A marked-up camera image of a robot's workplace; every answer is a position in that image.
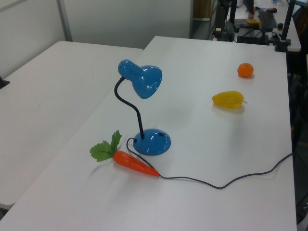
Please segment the orange fruit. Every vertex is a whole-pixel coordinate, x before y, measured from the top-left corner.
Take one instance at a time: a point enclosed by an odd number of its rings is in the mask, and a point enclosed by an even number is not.
[[[254,72],[254,68],[249,63],[240,64],[237,69],[237,73],[239,73],[239,76],[244,77],[244,78],[251,77],[253,72]]]

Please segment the orange carrot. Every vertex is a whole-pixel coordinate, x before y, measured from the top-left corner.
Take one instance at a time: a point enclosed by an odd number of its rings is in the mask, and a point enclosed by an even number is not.
[[[135,171],[142,172],[151,176],[159,176],[159,173],[152,167],[136,159],[123,151],[116,151],[114,154],[114,161],[122,166],[129,167]]]

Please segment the white wall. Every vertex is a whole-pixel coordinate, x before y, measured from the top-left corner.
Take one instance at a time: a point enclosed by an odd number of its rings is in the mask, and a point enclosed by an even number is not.
[[[72,41],[144,49],[155,35],[189,38],[192,0],[60,0]]]
[[[0,76],[7,77],[63,40],[56,0],[26,0],[0,12]]]

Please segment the carrot leaves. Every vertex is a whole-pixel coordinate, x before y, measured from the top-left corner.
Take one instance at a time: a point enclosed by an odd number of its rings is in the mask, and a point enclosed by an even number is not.
[[[111,144],[107,141],[96,144],[90,149],[91,156],[96,159],[97,162],[112,158],[117,151],[117,146],[120,143],[122,135],[119,130],[112,135]]]

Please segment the yellow pepper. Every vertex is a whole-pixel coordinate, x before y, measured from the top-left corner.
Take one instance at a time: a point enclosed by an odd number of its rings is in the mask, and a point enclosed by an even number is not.
[[[244,96],[238,91],[231,90],[214,95],[212,100],[218,106],[237,109],[242,106]]]

